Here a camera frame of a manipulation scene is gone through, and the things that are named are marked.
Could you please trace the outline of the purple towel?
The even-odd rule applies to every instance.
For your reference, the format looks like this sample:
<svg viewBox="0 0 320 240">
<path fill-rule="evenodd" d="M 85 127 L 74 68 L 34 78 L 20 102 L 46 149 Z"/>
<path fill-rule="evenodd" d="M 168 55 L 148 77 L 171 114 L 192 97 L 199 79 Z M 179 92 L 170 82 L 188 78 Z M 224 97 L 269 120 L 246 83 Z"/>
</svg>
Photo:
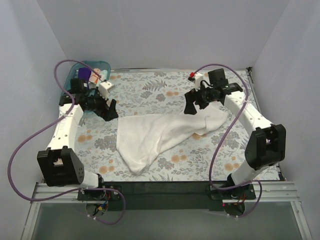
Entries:
<svg viewBox="0 0 320 240">
<path fill-rule="evenodd" d="M 87 67 L 81 67 L 78 69 L 78 78 L 88 82 L 91 77 L 91 70 Z"/>
</svg>

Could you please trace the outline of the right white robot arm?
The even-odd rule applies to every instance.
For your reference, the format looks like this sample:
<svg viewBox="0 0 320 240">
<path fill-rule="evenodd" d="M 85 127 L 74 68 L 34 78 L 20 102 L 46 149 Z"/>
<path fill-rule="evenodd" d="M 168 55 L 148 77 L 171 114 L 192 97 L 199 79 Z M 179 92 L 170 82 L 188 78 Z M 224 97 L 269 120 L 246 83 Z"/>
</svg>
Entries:
<svg viewBox="0 0 320 240">
<path fill-rule="evenodd" d="M 282 124 L 273 124 L 249 103 L 248 87 L 230 83 L 224 69 L 208 72 L 208 79 L 206 81 L 198 72 L 190 73 L 188 80 L 194 83 L 194 88 L 184 95 L 184 114 L 195 115 L 195 106 L 204 110 L 210 103 L 220 102 L 245 128 L 249 139 L 244 162 L 228 176 L 223 187 L 215 187 L 216 190 L 226 191 L 230 198 L 237 199 L 245 192 L 245 185 L 251 184 L 262 171 L 284 160 L 286 129 Z"/>
</svg>

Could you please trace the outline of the white towel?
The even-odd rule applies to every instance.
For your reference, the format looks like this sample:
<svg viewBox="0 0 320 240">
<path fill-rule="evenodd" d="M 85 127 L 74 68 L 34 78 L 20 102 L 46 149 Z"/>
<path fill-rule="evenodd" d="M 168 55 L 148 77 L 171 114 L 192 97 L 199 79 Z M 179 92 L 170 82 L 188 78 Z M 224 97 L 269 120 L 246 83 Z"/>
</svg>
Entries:
<svg viewBox="0 0 320 240">
<path fill-rule="evenodd" d="M 129 170 L 138 175 L 163 152 L 177 146 L 191 135 L 205 135 L 218 130 L 228 114 L 213 105 L 197 110 L 195 115 L 146 114 L 118 119 L 116 149 Z"/>
</svg>

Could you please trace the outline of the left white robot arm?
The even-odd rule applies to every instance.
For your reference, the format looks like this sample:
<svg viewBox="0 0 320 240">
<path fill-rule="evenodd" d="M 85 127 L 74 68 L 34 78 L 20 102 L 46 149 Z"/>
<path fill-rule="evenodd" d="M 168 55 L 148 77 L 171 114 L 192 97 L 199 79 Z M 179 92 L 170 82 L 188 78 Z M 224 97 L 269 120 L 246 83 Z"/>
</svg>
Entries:
<svg viewBox="0 0 320 240">
<path fill-rule="evenodd" d="M 89 188 L 95 200 L 106 196 L 102 177 L 85 170 L 75 153 L 77 129 L 85 112 L 93 112 L 104 121 L 118 117 L 116 101 L 109 100 L 109 89 L 113 84 L 100 82 L 97 87 L 87 89 L 88 84 L 79 78 L 70 81 L 70 89 L 59 100 L 59 117 L 53 137 L 46 150 L 39 151 L 37 161 L 49 187 L 79 186 Z"/>
</svg>

